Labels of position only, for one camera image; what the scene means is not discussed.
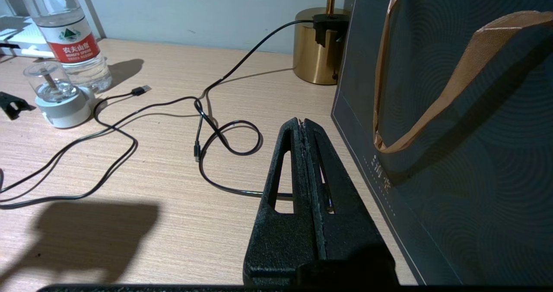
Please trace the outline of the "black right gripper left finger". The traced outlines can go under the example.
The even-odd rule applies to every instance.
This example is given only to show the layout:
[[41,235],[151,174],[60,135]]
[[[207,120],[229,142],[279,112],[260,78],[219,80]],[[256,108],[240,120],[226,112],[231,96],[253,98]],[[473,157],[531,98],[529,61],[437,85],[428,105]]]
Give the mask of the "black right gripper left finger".
[[[313,209],[324,186],[310,153],[309,119],[290,119],[278,134],[243,262],[247,286],[290,286],[300,266],[319,257]],[[285,154],[290,154],[292,213],[275,209]]]

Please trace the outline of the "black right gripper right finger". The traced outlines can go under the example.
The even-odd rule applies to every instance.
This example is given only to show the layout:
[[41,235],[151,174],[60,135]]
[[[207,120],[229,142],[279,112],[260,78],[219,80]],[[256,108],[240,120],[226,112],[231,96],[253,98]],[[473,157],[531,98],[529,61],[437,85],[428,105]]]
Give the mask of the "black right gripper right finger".
[[303,123],[317,258],[301,286],[398,286],[395,261],[326,131]]

